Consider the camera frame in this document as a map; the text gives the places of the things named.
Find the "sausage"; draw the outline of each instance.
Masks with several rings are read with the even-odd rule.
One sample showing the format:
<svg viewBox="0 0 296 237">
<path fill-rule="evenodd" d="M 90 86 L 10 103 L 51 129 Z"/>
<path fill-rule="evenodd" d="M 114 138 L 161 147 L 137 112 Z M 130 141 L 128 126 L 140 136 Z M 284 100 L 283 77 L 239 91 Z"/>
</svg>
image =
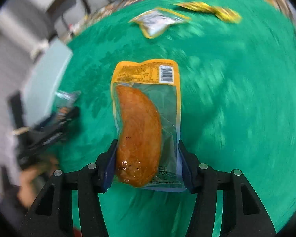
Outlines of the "sausage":
<svg viewBox="0 0 296 237">
<path fill-rule="evenodd" d="M 123 183 L 143 187 L 157 173 L 162 142 L 160 115 L 139 89 L 117 86 L 123 128 L 116 155 L 116 174 Z"/>
</svg>

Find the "yellow label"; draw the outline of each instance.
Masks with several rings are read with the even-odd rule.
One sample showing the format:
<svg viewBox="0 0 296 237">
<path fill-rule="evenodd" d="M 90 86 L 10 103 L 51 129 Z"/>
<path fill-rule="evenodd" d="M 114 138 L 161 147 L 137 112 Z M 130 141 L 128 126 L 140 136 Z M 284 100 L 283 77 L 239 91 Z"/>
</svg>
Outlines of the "yellow label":
<svg viewBox="0 0 296 237">
<path fill-rule="evenodd" d="M 164 59 L 142 63 L 121 61 L 112 77 L 112 83 L 116 82 L 180 86 L 178 64 Z"/>
<path fill-rule="evenodd" d="M 176 86 L 176 131 L 177 141 L 180 139 L 181 124 L 181 92 L 179 67 L 175 61 L 155 59 L 142 63 L 121 61 L 117 64 L 112 81 L 111 97 L 113 101 L 113 115 L 117 130 L 119 129 L 116 116 L 116 101 L 114 98 L 114 83 L 140 83 Z"/>
</svg>

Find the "green table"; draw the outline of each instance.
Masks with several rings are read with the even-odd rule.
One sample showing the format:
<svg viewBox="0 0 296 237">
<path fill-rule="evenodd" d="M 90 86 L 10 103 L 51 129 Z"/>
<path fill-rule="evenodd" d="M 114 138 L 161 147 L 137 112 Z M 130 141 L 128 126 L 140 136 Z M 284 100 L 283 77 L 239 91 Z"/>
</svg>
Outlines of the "green table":
<svg viewBox="0 0 296 237">
<path fill-rule="evenodd" d="M 134 16 L 194 0 L 145 0 L 76 37 L 60 89 L 81 90 L 79 134 L 60 147 L 65 172 L 95 161 L 117 137 L 110 81 L 119 61 L 165 58 L 179 64 L 181 139 L 216 170 L 239 168 L 264 203 L 277 231 L 296 209 L 296 36 L 291 22 L 263 0 L 195 0 L 229 7 L 240 24 L 180 10 L 188 24 L 146 39 Z M 138 190 L 115 183 L 100 194 L 110 236 L 185 236 L 195 195 Z M 222 193 L 213 236 L 218 236 Z M 74 224 L 79 226 L 77 194 Z"/>
</svg>

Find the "metal screw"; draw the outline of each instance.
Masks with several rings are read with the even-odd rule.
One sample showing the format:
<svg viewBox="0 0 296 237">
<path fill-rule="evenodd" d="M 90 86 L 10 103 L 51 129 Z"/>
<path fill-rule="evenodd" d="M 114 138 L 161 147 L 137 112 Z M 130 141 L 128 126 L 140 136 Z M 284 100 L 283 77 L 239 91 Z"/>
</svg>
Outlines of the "metal screw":
<svg viewBox="0 0 296 237">
<path fill-rule="evenodd" d="M 242 174 L 242 172 L 239 169 L 235 169 L 234 174 L 237 176 L 240 176 Z"/>
<path fill-rule="evenodd" d="M 62 171 L 59 169 L 54 172 L 54 176 L 60 176 L 61 174 L 62 174 Z"/>
<path fill-rule="evenodd" d="M 201 164 L 199 164 L 199 168 L 200 169 L 207 169 L 208 168 L 208 165 L 205 164 L 205 163 L 201 163 Z"/>
<path fill-rule="evenodd" d="M 95 169 L 96 168 L 96 164 L 95 163 L 90 163 L 88 165 L 88 169 Z"/>
</svg>

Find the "plastic packaging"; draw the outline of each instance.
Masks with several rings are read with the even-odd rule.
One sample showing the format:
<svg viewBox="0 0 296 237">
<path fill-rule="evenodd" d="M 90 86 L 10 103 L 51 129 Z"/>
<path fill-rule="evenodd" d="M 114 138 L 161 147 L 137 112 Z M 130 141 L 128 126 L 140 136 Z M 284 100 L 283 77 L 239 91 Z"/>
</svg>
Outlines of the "plastic packaging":
<svg viewBox="0 0 296 237">
<path fill-rule="evenodd" d="M 185 190 L 178 152 L 181 94 L 177 63 L 122 61 L 114 70 L 111 96 L 119 134 L 119 180 L 158 191 Z"/>
<path fill-rule="evenodd" d="M 157 7 L 136 16 L 129 22 L 138 23 L 144 36 L 153 39 L 165 32 L 169 26 L 184 23 L 190 19 L 175 11 Z"/>
<path fill-rule="evenodd" d="M 72 108 L 76 100 L 79 98 L 81 94 L 81 91 L 75 91 L 75 92 L 63 92 L 63 91 L 57 91 L 56 92 L 56 98 L 55 98 L 55 104 L 57 107 L 57 112 L 55 115 L 56 120 L 60 120 L 62 117 L 64 117 Z"/>
<path fill-rule="evenodd" d="M 241 21 L 241 16 L 230 8 L 210 6 L 204 2 L 183 2 L 177 3 L 175 5 L 189 9 L 191 11 L 214 14 L 224 22 L 239 23 Z"/>
</svg>

